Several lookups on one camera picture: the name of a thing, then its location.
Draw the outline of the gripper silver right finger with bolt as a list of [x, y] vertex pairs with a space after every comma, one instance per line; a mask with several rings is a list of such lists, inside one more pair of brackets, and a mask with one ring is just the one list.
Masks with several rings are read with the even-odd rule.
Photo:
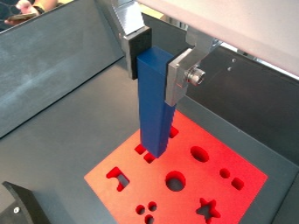
[[167, 83], [165, 101], [173, 107], [185, 97], [189, 85], [199, 86], [206, 72], [201, 69], [201, 63], [222, 41], [211, 35], [189, 27], [186, 42], [191, 45], [167, 65]]

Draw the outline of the person's hand in background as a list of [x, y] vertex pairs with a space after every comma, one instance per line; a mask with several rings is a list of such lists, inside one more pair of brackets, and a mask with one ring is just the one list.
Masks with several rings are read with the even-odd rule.
[[[21, 0], [17, 4], [17, 8], [21, 10], [21, 14], [27, 14], [27, 13], [37, 13], [37, 15], [41, 15], [41, 12], [34, 8], [34, 5], [29, 0]], [[5, 20], [5, 23], [7, 25], [17, 25], [21, 24], [27, 20], [19, 20], [19, 21], [9, 21], [7, 19]]]

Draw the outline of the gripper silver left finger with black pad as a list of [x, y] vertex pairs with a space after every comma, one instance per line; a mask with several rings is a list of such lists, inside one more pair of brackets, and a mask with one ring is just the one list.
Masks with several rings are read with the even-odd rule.
[[153, 46], [153, 29], [146, 26], [137, 0], [111, 0], [113, 16], [126, 53], [129, 75], [138, 78], [137, 56]]

